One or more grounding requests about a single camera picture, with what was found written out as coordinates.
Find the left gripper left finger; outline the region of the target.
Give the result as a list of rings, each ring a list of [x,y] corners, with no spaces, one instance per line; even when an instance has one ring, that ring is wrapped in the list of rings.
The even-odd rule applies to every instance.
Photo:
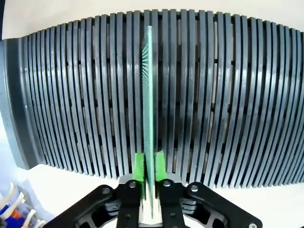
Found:
[[[114,189],[100,185],[56,216],[46,228],[137,228],[144,184],[144,153]]]

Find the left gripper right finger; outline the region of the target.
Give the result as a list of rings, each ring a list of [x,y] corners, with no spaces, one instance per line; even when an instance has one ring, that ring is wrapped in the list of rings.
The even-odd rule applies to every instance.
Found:
[[[184,186],[155,153],[155,186],[165,228],[261,228],[262,221],[200,182]]]

